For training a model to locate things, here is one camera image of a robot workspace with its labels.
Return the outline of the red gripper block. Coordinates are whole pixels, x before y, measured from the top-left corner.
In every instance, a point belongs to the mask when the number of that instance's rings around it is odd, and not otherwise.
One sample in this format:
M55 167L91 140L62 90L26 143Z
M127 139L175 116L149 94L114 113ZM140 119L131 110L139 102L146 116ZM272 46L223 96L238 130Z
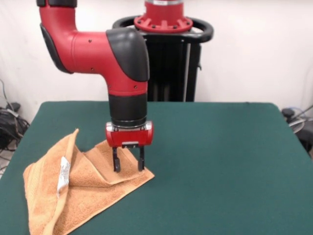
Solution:
M107 122L105 127L106 140L112 147L113 170L120 172L120 159L117 156L117 147L139 146L138 171L145 169L144 146L150 145L153 141L154 125L151 121L135 128L122 128Z

